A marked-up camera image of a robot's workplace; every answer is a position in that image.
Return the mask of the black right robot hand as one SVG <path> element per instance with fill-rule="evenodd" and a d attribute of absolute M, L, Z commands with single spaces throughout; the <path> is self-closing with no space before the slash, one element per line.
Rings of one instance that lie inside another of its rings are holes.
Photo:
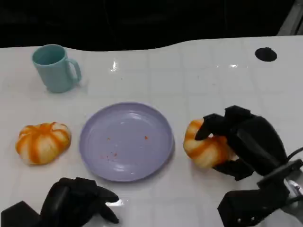
<path fill-rule="evenodd" d="M 273 172 L 287 163 L 284 145 L 274 127 L 262 116 L 237 105 L 227 107 L 225 115 L 210 114 L 203 118 L 195 140 L 206 140 L 210 134 L 223 136 L 237 160 L 216 164 L 214 170 L 231 175 L 236 181 Z"/>

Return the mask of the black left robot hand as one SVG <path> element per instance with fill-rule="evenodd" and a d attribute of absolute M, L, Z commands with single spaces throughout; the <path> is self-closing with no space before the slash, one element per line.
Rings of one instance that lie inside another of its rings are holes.
<path fill-rule="evenodd" d="M 47 194 L 40 212 L 40 226 L 82 227 L 95 215 L 118 224 L 119 218 L 106 205 L 118 200 L 114 192 L 98 186 L 94 180 L 63 177 L 52 185 Z"/>

